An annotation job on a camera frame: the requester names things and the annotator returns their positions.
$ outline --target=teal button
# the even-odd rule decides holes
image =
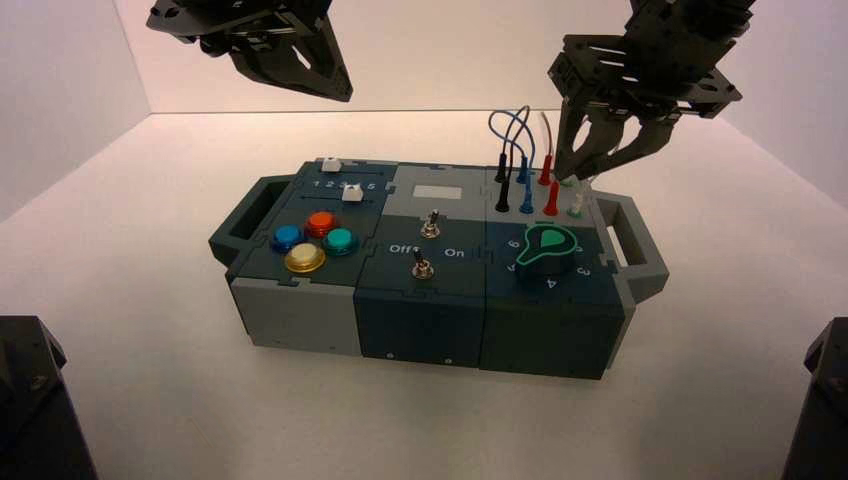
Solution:
[[[348,255],[356,250],[356,236],[346,228],[337,228],[332,230],[324,237],[324,250],[327,255],[336,257]]]

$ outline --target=black probe plug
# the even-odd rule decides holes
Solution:
[[[501,183],[501,194],[498,198],[498,204],[495,205],[495,210],[501,213],[509,211],[509,182]]]
[[[495,175],[495,181],[503,183],[506,180],[506,153],[502,153],[498,159],[498,174]]]

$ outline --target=gray box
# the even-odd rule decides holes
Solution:
[[[273,280],[236,278],[230,285],[244,326],[255,345],[361,356],[354,287],[281,286]]]

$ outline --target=blue probe plug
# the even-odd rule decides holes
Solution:
[[[533,190],[529,188],[524,190],[524,203],[521,204],[518,210],[527,215],[533,213]]]
[[[522,185],[527,183],[527,157],[524,155],[521,156],[521,171],[518,172],[518,178],[515,179],[515,183]]]

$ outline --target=white wall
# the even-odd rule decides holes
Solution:
[[[751,31],[723,65],[745,95],[725,118],[848,207],[848,3],[754,7]]]
[[[153,0],[115,1],[154,112],[558,108],[544,72],[562,36],[620,33],[630,16],[627,0],[336,0],[355,90],[342,104],[250,82],[228,57],[147,29]],[[759,0],[754,11],[722,64],[746,96],[724,118],[848,206],[848,4]]]
[[[626,0],[336,0],[350,103],[253,83],[145,26],[153,0],[115,0],[154,112],[558,108],[545,72],[566,32],[622,32]]]
[[[0,2],[0,221],[150,111],[110,0]]]

